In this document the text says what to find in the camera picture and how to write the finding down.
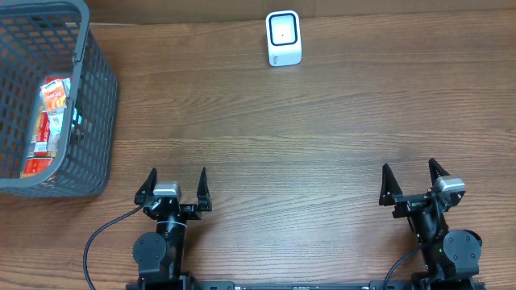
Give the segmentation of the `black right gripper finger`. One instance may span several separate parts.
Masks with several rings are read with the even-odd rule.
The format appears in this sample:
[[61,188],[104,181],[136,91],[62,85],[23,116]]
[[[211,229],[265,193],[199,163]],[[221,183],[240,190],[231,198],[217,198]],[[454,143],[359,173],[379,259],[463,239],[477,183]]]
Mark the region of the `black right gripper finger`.
[[382,183],[379,205],[395,205],[403,197],[402,190],[388,164],[382,166]]
[[437,186],[439,183],[449,179],[450,174],[437,162],[435,158],[430,158],[428,160],[428,166],[433,186]]

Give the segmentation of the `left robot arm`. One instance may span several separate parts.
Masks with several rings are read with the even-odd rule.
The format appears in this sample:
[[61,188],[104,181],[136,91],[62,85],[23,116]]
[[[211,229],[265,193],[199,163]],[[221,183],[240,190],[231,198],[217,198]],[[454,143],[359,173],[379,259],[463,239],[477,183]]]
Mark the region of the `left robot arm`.
[[138,279],[126,290],[170,289],[200,290],[202,287],[189,272],[182,270],[187,222],[200,220],[203,212],[212,210],[203,168],[197,190],[198,201],[181,203],[181,188],[176,181],[159,182],[157,170],[135,194],[135,204],[156,221],[156,230],[140,235],[133,246],[133,258],[138,264]]

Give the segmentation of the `red snack stick packet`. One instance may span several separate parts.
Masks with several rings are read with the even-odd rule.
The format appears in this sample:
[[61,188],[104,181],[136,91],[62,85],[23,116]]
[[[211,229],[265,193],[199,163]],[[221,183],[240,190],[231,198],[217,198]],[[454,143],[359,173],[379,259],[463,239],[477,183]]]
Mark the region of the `red snack stick packet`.
[[37,126],[34,155],[44,157],[48,154],[48,140],[50,135],[48,113],[41,113],[40,121]]

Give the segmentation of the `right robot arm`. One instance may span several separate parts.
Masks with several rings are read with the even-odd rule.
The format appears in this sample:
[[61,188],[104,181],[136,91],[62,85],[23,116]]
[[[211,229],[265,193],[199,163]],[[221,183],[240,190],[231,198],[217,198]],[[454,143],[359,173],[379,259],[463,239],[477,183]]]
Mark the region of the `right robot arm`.
[[[444,214],[463,199],[463,180],[447,172],[435,159],[428,160],[431,187],[425,192],[403,194],[392,169],[382,166],[379,204],[393,206],[394,218],[405,218],[418,245],[403,255],[387,272],[382,289],[484,289],[473,276],[480,272],[482,239],[472,230],[450,230]],[[415,272],[409,281],[391,278],[407,259],[421,253],[425,271]]]

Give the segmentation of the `orange long noodle package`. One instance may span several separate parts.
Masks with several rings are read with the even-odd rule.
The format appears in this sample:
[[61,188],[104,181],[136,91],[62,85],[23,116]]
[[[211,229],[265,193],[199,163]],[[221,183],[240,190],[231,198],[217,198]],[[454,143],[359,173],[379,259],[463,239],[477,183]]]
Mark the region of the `orange long noodle package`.
[[[54,78],[47,78],[46,83],[49,81],[52,81],[55,78],[60,77],[54,77]],[[35,141],[36,141],[36,135],[37,135],[37,126],[40,121],[41,113],[43,111],[46,111],[44,104],[42,102],[40,92],[39,92],[39,98],[40,98],[40,106],[38,107],[38,114],[35,119],[35,127],[31,136],[31,143],[29,145],[29,149],[27,151],[27,159],[25,163],[24,169],[21,171],[21,177],[27,178],[30,176],[35,176],[43,172],[45,169],[48,168],[48,166],[53,162],[53,160],[57,157],[57,153],[48,151],[48,154],[44,157],[41,156],[35,156],[34,155],[34,148],[35,148]]]

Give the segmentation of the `orange tissue pack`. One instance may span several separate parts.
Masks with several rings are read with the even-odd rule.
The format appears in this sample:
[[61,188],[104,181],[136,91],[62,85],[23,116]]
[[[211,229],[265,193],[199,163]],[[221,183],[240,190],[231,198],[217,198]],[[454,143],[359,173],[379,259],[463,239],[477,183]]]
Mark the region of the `orange tissue pack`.
[[40,87],[40,96],[48,113],[60,112],[66,107],[67,89],[62,78],[56,78]]

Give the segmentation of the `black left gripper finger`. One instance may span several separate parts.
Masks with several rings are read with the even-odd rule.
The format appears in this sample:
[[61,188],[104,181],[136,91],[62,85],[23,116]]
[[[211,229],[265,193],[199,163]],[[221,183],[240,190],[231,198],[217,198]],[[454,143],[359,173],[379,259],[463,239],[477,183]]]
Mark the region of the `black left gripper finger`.
[[153,194],[157,182],[157,170],[153,168],[141,187],[135,193],[134,203],[143,205],[147,198]]
[[197,198],[199,204],[210,204],[211,197],[207,184],[207,171],[206,168],[202,169],[200,179],[198,182]]

